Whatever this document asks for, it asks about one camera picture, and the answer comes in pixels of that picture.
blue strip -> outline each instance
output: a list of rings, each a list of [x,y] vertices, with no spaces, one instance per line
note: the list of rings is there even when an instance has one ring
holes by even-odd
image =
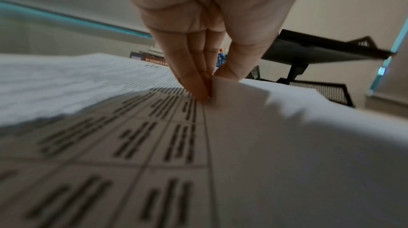
[[[397,52],[398,48],[400,47],[402,41],[404,40],[405,36],[407,35],[408,32],[408,18],[405,20],[404,26],[401,29],[401,32],[399,32],[399,35],[397,39],[394,42],[394,45],[391,48],[391,52]]]
[[[133,30],[125,29],[125,28],[116,27],[116,26],[109,26],[109,25],[105,25],[103,23],[90,22],[90,21],[86,21],[86,20],[82,20],[82,19],[78,19],[78,18],[74,18],[74,17],[64,16],[64,15],[60,15],[60,14],[54,14],[54,13],[45,12],[45,11],[38,10],[38,9],[32,9],[32,8],[19,6],[19,5],[15,5],[15,4],[10,4],[10,3],[6,3],[6,2],[1,2],[1,1],[0,1],[0,9],[7,9],[7,10],[11,10],[11,11],[21,12],[21,13],[24,13],[24,14],[31,14],[31,15],[34,15],[36,17],[51,18],[51,19],[54,19],[54,20],[57,20],[57,21],[64,21],[64,22],[78,24],[78,25],[82,25],[82,26],[99,28],[99,29],[104,29],[104,30],[109,30],[109,31],[116,31],[116,32],[120,32],[120,33],[123,33],[123,34],[135,35],[135,36],[139,36],[139,37],[143,37],[143,38],[152,39],[152,36],[150,34],[146,34],[146,33],[143,33],[143,32],[133,31]]]

sheet of paper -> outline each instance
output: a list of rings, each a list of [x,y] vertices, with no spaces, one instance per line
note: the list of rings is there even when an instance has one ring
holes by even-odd
[[[3,129],[0,227],[408,224],[407,125],[305,88],[214,78],[203,105],[164,66],[20,59],[0,121],[42,119]]]

white paper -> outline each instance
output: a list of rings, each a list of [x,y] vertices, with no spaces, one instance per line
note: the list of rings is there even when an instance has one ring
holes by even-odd
[[[403,123],[254,80],[215,77],[203,105],[109,55],[0,68],[1,123],[43,118],[0,137],[0,227],[408,224]]]

